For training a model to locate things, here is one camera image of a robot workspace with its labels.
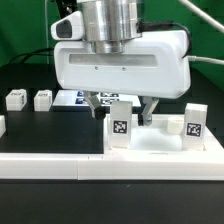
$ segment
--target green wall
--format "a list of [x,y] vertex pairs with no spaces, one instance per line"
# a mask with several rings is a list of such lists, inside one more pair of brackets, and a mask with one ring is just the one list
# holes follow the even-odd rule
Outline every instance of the green wall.
[[[21,53],[46,47],[44,0],[7,0],[0,8],[0,65]],[[192,0],[203,10],[224,24],[223,0]],[[59,18],[56,3],[49,1],[49,27]],[[147,20],[174,20],[192,32],[191,54],[224,59],[224,34],[219,33],[182,6],[178,0],[145,0]],[[29,62],[46,63],[46,58],[35,57]],[[224,66],[193,63],[212,82],[224,90]]]

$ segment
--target white base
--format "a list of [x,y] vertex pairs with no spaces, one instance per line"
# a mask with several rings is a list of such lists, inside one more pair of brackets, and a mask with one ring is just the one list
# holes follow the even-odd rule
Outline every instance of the white base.
[[109,150],[105,132],[102,155],[2,153],[0,178],[224,180],[224,150],[210,131],[205,151],[181,151],[180,136],[166,132],[168,117],[154,115],[148,128],[133,126],[129,150]]

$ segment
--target small white block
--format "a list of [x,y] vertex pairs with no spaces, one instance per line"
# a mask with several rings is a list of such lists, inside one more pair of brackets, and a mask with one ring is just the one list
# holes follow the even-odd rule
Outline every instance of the small white block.
[[14,89],[6,96],[7,111],[21,111],[27,103],[25,89]]
[[110,108],[109,146],[129,148],[131,141],[132,102],[114,101]]
[[0,138],[5,133],[5,131],[6,131],[6,128],[5,128],[5,117],[4,116],[0,116]]
[[52,105],[52,91],[40,90],[34,97],[35,111],[49,111]]
[[188,103],[184,116],[183,150],[204,150],[207,105]]

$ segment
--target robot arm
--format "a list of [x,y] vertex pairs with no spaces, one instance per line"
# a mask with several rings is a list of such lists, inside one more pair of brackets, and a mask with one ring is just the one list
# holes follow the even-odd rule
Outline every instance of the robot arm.
[[99,119],[104,111],[95,92],[143,96],[146,107],[139,123],[149,125],[158,98],[178,98],[190,87],[188,59],[183,58],[186,33],[140,33],[142,0],[77,3],[81,11],[51,27],[52,36],[61,40],[54,52],[59,83],[83,90],[93,117]]

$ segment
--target white plastic housing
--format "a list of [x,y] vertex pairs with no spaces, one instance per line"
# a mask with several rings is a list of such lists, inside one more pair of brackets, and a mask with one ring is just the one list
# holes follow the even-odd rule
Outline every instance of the white plastic housing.
[[34,97],[35,111],[49,111],[52,105],[52,91],[40,90]]
[[[56,27],[65,20],[69,20],[72,26],[71,38],[60,38],[57,35]],[[51,26],[51,35],[55,40],[80,40],[84,35],[83,16],[80,11],[76,11],[71,15],[59,20]]]
[[132,102],[114,101],[110,107],[108,143],[113,148],[129,148],[131,142]]
[[94,54],[89,43],[55,47],[57,79],[64,89],[178,98],[190,87],[184,31],[146,32],[125,42],[122,54]]
[[188,103],[184,116],[183,150],[204,150],[207,105]]
[[5,117],[4,116],[0,116],[0,138],[5,133],[5,131],[6,131],[6,128],[5,128]]
[[14,89],[6,96],[7,111],[21,111],[27,103],[25,89]]

